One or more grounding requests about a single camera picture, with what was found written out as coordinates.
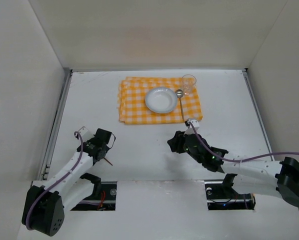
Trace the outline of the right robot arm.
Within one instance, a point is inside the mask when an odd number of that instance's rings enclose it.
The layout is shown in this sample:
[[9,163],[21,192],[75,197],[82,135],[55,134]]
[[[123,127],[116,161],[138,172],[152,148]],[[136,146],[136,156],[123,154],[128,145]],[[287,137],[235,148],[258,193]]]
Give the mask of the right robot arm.
[[210,172],[225,174],[223,185],[238,194],[273,196],[299,208],[299,162],[292,157],[283,161],[225,161],[227,150],[209,146],[199,134],[183,131],[176,131],[167,144],[173,153],[187,153]]

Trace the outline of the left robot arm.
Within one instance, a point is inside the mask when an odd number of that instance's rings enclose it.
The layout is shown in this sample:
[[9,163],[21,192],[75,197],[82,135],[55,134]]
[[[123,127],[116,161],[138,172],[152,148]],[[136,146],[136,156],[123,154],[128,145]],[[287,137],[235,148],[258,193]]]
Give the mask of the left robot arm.
[[117,183],[103,182],[89,170],[106,158],[116,136],[107,130],[91,133],[85,127],[74,133],[79,146],[68,163],[52,178],[32,184],[27,191],[21,223],[29,231],[54,236],[65,214],[74,211],[114,211]]

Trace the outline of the yellow white checkered cloth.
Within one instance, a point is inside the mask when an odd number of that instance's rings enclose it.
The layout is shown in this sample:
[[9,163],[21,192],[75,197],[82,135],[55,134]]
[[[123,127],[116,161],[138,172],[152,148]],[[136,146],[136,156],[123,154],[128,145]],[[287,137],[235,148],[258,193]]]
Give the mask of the yellow white checkered cloth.
[[146,106],[146,94],[156,87],[166,87],[173,91],[181,88],[180,77],[136,77],[128,76],[119,83],[119,121],[126,125],[153,125],[182,123],[180,104],[170,113],[155,113]]

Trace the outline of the white ceramic plate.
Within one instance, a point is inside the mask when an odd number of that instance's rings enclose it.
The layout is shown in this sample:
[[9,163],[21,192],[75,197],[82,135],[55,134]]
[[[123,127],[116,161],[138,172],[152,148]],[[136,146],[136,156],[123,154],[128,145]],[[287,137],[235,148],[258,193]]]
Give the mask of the white ceramic plate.
[[172,112],[178,104],[176,93],[167,87],[156,87],[145,95],[146,107],[157,114]]

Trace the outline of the clear drinking glass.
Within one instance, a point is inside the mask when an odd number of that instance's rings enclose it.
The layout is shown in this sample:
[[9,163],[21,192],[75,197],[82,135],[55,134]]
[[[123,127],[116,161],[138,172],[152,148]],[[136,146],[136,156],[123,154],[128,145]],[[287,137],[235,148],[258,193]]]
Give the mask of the clear drinking glass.
[[181,78],[181,86],[185,95],[193,93],[197,83],[197,78],[192,74],[186,74]]

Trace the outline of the silver spoon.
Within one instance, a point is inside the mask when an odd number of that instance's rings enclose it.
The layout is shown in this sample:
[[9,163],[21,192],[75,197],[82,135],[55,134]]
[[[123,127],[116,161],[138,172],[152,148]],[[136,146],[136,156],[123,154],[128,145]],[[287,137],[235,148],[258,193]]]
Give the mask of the silver spoon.
[[181,89],[177,89],[175,91],[175,94],[179,100],[182,121],[185,122],[185,116],[184,116],[183,104],[182,104],[182,97],[184,96],[184,92]]

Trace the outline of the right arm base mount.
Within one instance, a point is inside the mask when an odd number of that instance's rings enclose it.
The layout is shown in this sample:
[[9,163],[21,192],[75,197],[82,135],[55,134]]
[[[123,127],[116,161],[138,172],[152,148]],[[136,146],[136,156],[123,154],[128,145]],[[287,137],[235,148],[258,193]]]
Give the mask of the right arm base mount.
[[233,189],[235,176],[226,174],[223,180],[204,182],[208,210],[254,210],[255,196],[251,193],[239,194]]

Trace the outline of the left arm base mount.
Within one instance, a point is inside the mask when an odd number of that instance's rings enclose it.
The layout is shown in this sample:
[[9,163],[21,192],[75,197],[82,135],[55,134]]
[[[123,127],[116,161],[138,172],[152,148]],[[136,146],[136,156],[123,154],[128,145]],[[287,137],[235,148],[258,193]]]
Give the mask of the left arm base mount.
[[81,177],[93,184],[91,195],[82,199],[71,211],[115,211],[117,182],[102,181],[100,177],[85,173]]

